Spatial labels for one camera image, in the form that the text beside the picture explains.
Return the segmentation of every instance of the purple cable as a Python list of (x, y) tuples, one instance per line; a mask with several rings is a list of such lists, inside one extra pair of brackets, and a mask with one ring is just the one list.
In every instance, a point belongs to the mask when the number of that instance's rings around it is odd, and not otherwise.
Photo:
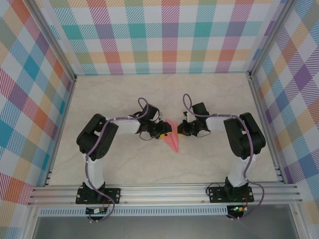
[[(190, 107), (187, 107), (187, 105), (186, 105), (185, 96), (187, 96), (187, 97), (189, 98)], [(261, 196), (261, 199), (260, 199), (259, 203), (257, 204), (257, 206), (255, 207), (255, 209), (254, 209), (250, 214), (247, 214), (247, 215), (243, 216), (242, 219), (243, 219), (243, 218), (246, 218), (246, 217), (248, 217), (248, 216), (250, 216), (250, 215), (251, 215), (254, 211), (256, 211), (256, 209), (262, 204), (262, 202), (263, 202), (263, 200), (264, 200), (264, 197), (265, 197), (265, 189), (264, 189), (264, 187), (263, 187), (261, 184), (250, 181), (250, 180), (247, 178), (247, 175), (246, 175), (247, 170), (248, 170), (248, 168), (249, 168), (249, 166), (250, 166), (250, 164), (251, 164), (251, 162), (252, 162), (252, 160), (253, 160), (254, 149), (253, 149), (253, 141), (252, 141), (252, 139), (251, 139), (249, 130), (248, 130), (248, 128), (247, 128), (246, 125), (245, 125), (245, 122), (244, 122), (239, 116), (236, 116), (236, 115), (219, 115), (219, 114), (212, 114), (212, 115), (209, 115), (209, 116), (205, 116), (205, 115), (195, 114), (194, 112), (192, 112), (192, 111), (190, 110), (190, 108), (191, 108), (191, 106), (192, 106), (192, 101), (191, 101), (191, 98), (190, 98), (189, 94), (187, 94), (187, 93), (185, 93), (185, 94), (183, 95), (183, 103), (184, 103), (184, 106), (185, 106), (185, 108), (187, 109), (187, 111), (190, 112), (190, 113), (191, 113), (192, 115), (194, 115), (194, 116), (197, 116), (197, 117), (206, 117), (206, 118), (210, 118), (210, 117), (230, 117), (230, 118), (236, 118), (236, 119), (238, 119), (238, 120), (241, 122), (241, 124), (244, 126), (244, 129), (245, 129), (245, 131), (246, 131), (246, 134), (247, 134), (247, 137), (248, 137), (248, 140), (249, 140), (249, 146), (250, 146), (250, 157), (249, 157), (249, 161), (248, 161), (248, 163), (247, 163), (247, 165), (246, 165), (246, 168), (245, 168), (245, 170), (244, 170), (244, 178), (245, 178), (245, 180), (246, 180), (248, 183), (251, 183), (251, 184), (254, 184), (254, 185), (259, 186), (259, 187), (261, 188), (262, 192), (263, 192), (263, 193), (262, 193), (262, 196)]]
[(106, 220), (106, 219), (113, 213), (113, 211), (114, 211), (114, 209), (115, 209), (115, 202), (114, 202), (114, 200), (113, 200), (111, 197), (109, 197), (108, 195), (106, 195), (106, 194), (100, 192), (97, 188), (95, 188), (95, 187), (93, 186), (93, 184), (92, 184), (92, 182), (91, 182), (91, 180), (90, 180), (90, 178), (89, 178), (89, 172), (88, 172), (89, 156), (91, 155), (91, 153), (96, 149), (96, 147), (97, 147), (98, 144), (100, 143), (101, 138), (102, 138), (102, 135), (103, 135), (104, 130), (105, 130), (106, 126), (108, 125), (108, 123), (110, 123), (110, 122), (112, 122), (112, 121), (115, 121), (115, 120), (138, 120), (138, 119), (144, 117), (144, 116), (147, 114), (147, 112), (149, 111), (149, 103), (147, 102), (147, 100), (146, 100), (145, 98), (140, 97), (140, 98), (138, 99), (138, 102), (139, 102), (139, 105), (141, 106), (141, 108), (143, 108), (143, 107), (142, 107), (142, 105), (141, 105), (141, 103), (140, 103), (140, 100), (143, 100), (143, 101), (145, 101), (145, 103), (146, 103), (146, 111), (145, 111), (145, 113), (142, 114), (141, 116), (136, 117), (136, 118), (133, 118), (133, 117), (119, 117), (119, 118), (109, 119), (108, 121), (106, 121), (105, 124), (103, 125), (103, 128), (102, 128), (102, 130), (101, 130), (101, 132), (100, 132), (100, 135), (99, 135), (97, 141), (95, 142), (95, 145), (91, 148), (91, 150), (90, 150), (90, 151), (86, 154), (86, 156), (85, 156), (85, 175), (86, 175), (86, 178), (87, 178), (87, 180), (88, 180), (88, 183), (90, 184), (91, 188), (93, 188), (93, 190), (94, 190), (95, 192), (97, 192), (97, 193), (101, 194), (102, 196), (106, 197), (106, 198), (107, 198), (109, 201), (111, 201), (112, 204), (113, 204), (113, 208), (112, 208), (112, 210), (110, 211), (110, 213), (107, 214), (107, 215), (106, 215), (105, 217), (103, 217), (102, 219), (96, 220), (96, 221), (95, 221), (96, 223)]

